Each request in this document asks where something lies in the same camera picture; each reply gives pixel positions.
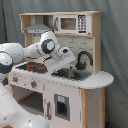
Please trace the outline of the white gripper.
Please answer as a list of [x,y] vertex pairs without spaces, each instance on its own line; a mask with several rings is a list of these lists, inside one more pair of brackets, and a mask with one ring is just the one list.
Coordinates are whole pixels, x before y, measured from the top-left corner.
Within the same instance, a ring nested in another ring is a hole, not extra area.
[[48,71],[56,70],[66,64],[75,61],[74,54],[69,50],[68,47],[55,48],[50,53],[50,59],[44,61]]

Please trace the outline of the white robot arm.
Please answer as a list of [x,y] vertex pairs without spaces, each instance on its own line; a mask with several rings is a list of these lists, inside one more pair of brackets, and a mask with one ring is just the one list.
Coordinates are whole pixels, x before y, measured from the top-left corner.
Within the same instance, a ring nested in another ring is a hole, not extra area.
[[0,44],[0,128],[49,128],[48,121],[23,109],[3,85],[13,64],[23,58],[36,59],[49,54],[45,61],[48,70],[55,70],[75,60],[68,47],[61,47],[52,31],[41,34],[39,42],[23,48],[19,43]]

